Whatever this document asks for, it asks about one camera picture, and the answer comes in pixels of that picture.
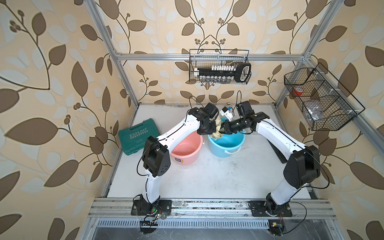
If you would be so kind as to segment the beige cleaning cloth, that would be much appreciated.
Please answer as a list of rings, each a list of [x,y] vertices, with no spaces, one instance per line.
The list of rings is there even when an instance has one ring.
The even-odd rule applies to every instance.
[[[221,120],[221,117],[218,116],[215,120],[216,130],[214,133],[210,135],[210,137],[214,140],[218,140],[223,137],[223,134],[220,133],[221,125],[223,121]]]

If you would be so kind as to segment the light blue plastic bucket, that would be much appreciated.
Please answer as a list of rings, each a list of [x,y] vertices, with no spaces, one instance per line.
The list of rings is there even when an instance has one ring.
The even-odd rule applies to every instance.
[[[219,158],[227,158],[238,153],[246,140],[242,133],[223,135],[219,139],[208,136],[209,149],[213,155]]]

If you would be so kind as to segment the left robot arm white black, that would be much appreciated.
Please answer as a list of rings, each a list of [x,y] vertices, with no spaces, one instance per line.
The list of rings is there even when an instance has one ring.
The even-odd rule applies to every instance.
[[[171,130],[158,137],[148,137],[143,154],[139,160],[146,171],[145,190],[140,195],[139,203],[146,215],[153,214],[161,207],[160,185],[162,176],[171,166],[171,153],[181,145],[183,150],[189,150],[190,155],[197,158],[197,153],[204,144],[204,135],[216,131],[215,119],[219,111],[213,104],[203,108],[192,108],[187,111],[186,117]]]

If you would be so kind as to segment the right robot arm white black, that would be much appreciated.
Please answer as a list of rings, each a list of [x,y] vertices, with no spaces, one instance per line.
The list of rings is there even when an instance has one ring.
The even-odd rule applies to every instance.
[[[250,129],[265,137],[274,146],[287,163],[284,178],[278,187],[266,197],[265,211],[276,216],[302,188],[321,175],[320,152],[315,146],[306,146],[280,129],[263,112],[243,114],[237,120],[226,120],[218,127],[221,134],[235,134]]]

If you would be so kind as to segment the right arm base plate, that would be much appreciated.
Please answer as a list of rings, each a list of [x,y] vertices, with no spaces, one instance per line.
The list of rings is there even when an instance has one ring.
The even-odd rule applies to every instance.
[[[274,201],[249,201],[253,217],[292,217],[289,203],[277,205]]]

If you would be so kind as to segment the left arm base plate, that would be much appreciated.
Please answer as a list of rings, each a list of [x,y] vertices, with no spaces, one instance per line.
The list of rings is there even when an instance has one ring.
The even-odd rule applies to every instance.
[[[145,199],[134,200],[131,210],[132,216],[169,216],[172,210],[171,200],[156,200],[153,204]]]

